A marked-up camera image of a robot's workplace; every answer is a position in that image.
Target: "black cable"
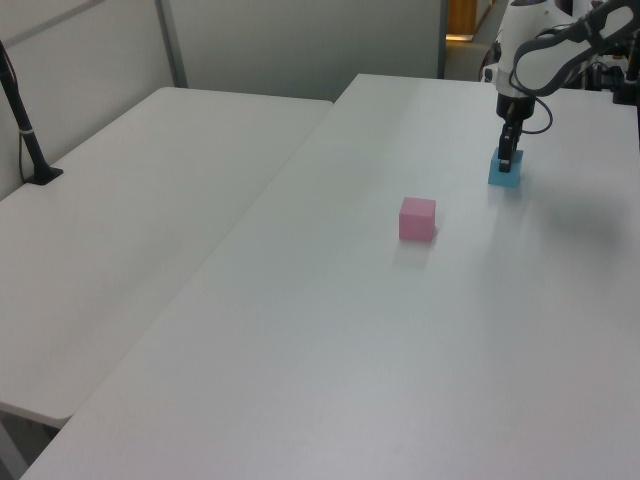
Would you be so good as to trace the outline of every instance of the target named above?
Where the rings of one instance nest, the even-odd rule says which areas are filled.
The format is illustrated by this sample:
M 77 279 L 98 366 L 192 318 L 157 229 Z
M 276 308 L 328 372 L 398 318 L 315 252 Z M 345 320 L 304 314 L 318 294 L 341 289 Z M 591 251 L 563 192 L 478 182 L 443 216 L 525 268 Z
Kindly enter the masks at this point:
M 538 35 L 536 35 L 534 38 L 540 38 L 542 35 L 557 35 L 558 32 L 556 32 L 556 28 L 566 28 L 566 27 L 570 27 L 571 25 L 574 25 L 574 24 L 573 23 L 563 23 L 563 24 L 560 24 L 560 25 L 556 25 L 555 27 L 545 28 Z
M 25 184 L 24 172 L 22 171 L 22 133 L 18 132 L 18 168 L 20 169 L 20 180 Z
M 515 85 L 513 83 L 513 76 L 515 75 L 515 73 L 516 73 L 515 70 L 512 70 L 511 73 L 509 74 L 509 85 L 511 85 L 512 88 L 514 88 L 515 90 L 519 91 L 520 93 L 524 93 L 526 96 L 528 96 L 530 98 L 533 98 L 536 102 L 538 102 L 540 105 L 542 105 L 542 108 L 544 108 L 547 111 L 547 115 L 549 115 L 549 123 L 542 130 L 535 130 L 535 131 L 522 130 L 522 133 L 526 133 L 527 135 L 540 135 L 541 133 L 544 133 L 547 130 L 549 130 L 551 128 L 551 126 L 553 125 L 553 113 L 551 113 L 551 109 L 547 106 L 546 103 L 544 103 L 542 100 L 540 100 L 535 95 L 532 95 L 531 92 L 528 92 L 525 88 L 520 88 L 520 87 L 518 87 L 517 85 Z

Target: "tabletop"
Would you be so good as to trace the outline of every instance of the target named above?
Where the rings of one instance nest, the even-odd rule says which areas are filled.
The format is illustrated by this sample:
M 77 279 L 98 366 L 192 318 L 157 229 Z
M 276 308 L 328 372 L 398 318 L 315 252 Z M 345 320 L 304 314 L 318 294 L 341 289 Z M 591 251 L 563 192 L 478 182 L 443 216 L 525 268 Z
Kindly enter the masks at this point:
M 0 409 L 60 427 L 331 104 L 161 89 L 0 203 Z
M 25 479 L 636 478 L 635 109 L 549 97 L 509 190 L 495 103 L 359 76 Z

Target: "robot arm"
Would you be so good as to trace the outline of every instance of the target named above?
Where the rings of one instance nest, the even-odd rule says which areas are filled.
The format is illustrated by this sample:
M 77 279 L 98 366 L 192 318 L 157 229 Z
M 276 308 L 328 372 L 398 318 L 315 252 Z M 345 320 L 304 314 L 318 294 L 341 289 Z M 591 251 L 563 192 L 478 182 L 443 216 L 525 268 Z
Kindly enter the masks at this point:
M 551 95 L 611 44 L 640 28 L 640 0 L 608 0 L 575 21 L 550 0 L 513 0 L 505 12 L 500 60 L 491 70 L 505 120 L 498 156 L 509 172 L 536 97 Z

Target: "wall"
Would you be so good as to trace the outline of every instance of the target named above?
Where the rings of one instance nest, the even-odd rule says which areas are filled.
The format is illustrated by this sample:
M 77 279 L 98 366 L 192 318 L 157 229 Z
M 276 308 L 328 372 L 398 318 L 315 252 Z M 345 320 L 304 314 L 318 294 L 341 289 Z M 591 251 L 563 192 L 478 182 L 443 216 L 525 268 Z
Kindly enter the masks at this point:
M 357 73 L 438 73 L 440 0 L 163 4 L 192 88 L 335 101 Z
M 106 0 L 8 53 L 49 163 L 156 89 L 172 85 L 153 0 Z M 0 198 L 20 185 L 17 132 L 2 92 Z

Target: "cube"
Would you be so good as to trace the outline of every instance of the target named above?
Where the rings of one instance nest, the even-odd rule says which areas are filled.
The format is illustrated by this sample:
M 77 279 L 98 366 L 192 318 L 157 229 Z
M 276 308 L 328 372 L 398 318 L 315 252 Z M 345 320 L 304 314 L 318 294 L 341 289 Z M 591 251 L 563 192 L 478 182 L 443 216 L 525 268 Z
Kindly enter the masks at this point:
M 436 201 L 405 198 L 400 208 L 400 238 L 430 242 L 436 224 Z

